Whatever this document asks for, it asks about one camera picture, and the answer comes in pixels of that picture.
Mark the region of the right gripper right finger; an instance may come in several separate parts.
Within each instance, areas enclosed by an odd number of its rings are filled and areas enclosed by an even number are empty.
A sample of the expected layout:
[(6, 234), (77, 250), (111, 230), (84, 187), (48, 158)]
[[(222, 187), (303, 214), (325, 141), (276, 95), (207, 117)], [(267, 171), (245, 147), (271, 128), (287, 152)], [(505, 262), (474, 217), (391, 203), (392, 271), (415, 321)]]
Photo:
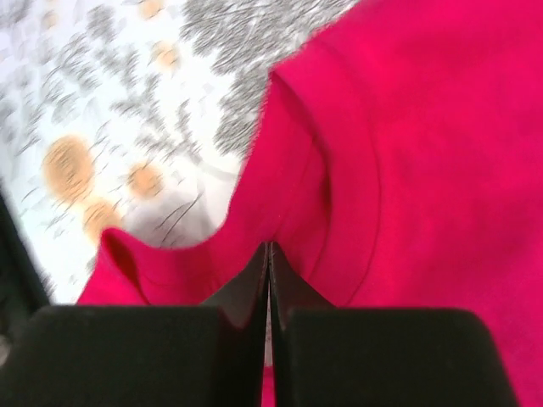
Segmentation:
[(278, 406), (515, 406), (490, 332), (460, 309), (341, 309), (269, 247)]

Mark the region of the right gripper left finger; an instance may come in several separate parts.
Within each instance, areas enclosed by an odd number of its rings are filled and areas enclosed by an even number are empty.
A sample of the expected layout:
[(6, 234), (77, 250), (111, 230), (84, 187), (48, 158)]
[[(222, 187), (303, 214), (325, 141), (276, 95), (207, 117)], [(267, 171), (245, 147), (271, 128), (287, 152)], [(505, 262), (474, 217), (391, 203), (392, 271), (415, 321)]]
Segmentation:
[(49, 306), (1, 369), (4, 406), (258, 406), (268, 249), (196, 306)]

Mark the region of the crimson t-shirt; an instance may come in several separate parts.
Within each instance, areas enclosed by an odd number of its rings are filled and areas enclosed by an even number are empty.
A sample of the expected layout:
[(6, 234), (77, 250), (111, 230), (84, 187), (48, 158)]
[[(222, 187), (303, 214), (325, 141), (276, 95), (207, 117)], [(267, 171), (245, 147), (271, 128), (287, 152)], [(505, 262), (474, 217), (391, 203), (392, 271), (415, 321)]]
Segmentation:
[(271, 72), (221, 228), (105, 230), (79, 301), (196, 304), (265, 241), (333, 304), (471, 310), (541, 405), (541, 2), (357, 4)]

